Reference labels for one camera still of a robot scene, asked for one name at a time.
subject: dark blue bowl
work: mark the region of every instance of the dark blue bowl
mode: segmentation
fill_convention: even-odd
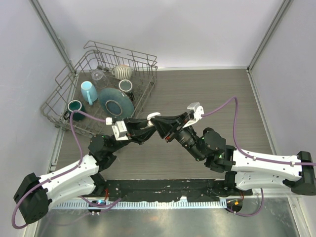
[[[135,110],[133,103],[125,93],[110,87],[100,91],[99,102],[104,111],[112,118],[129,118]]]

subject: gray wall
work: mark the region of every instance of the gray wall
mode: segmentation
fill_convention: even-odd
[[[0,1],[0,35],[0,235],[15,237],[13,195],[25,175],[47,172],[58,130],[39,108],[64,63],[27,0]]]
[[[295,0],[253,70],[279,154],[316,161],[316,1]],[[304,197],[311,228],[316,197]]]
[[[39,0],[76,62],[88,40],[158,56],[158,66],[246,67],[282,0]]]

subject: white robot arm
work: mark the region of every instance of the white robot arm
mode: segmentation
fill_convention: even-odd
[[[202,119],[203,107],[200,103],[192,103],[187,109],[187,112],[174,117],[153,113],[146,119],[126,118],[115,121],[107,118],[106,124],[112,126],[114,135],[93,136],[89,145],[90,153],[83,157],[74,171],[51,179],[75,167],[79,161],[39,177],[34,173],[25,177],[14,196],[16,203],[31,187],[50,179],[50,182],[34,190],[21,203],[19,209],[26,223],[39,220],[50,209],[69,199],[82,195],[102,195],[107,182],[99,172],[115,161],[113,153],[131,142],[143,144],[156,131],[166,142],[176,139],[196,161],[204,160],[204,165],[211,170],[226,172],[225,179],[219,181],[220,186],[215,187],[217,189],[247,191],[254,188],[291,188],[297,194],[316,195],[313,167],[298,165],[301,162],[312,162],[309,153],[274,156],[240,151],[226,145],[226,140],[211,128],[206,128],[203,135],[198,137],[192,125]]]

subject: metal wire basket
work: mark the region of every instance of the metal wire basket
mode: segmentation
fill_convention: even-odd
[[[95,101],[92,106],[83,99],[80,85],[83,81],[93,81],[91,72],[102,70],[104,73],[103,86],[117,88],[119,80],[112,75],[109,69],[117,65],[129,65],[132,68],[130,81],[133,84],[133,104],[135,110],[132,118],[138,118],[143,111],[146,101],[156,84],[157,66],[156,56],[141,53],[121,47],[116,47],[95,41],[88,41],[83,47],[86,53],[74,65],[66,65],[55,78],[57,87],[43,103],[41,113],[48,118],[55,127],[70,130],[69,120],[64,118],[66,106],[71,100],[79,100],[83,103],[88,114],[99,119],[105,119],[109,115],[101,108],[100,103]],[[94,134],[107,134],[109,128],[104,123],[88,118],[82,121],[74,121],[76,133],[91,136]]]

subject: white cup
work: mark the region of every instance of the white cup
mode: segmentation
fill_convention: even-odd
[[[128,65],[118,65],[112,68],[111,73],[119,80],[130,80],[132,77],[132,69]]]

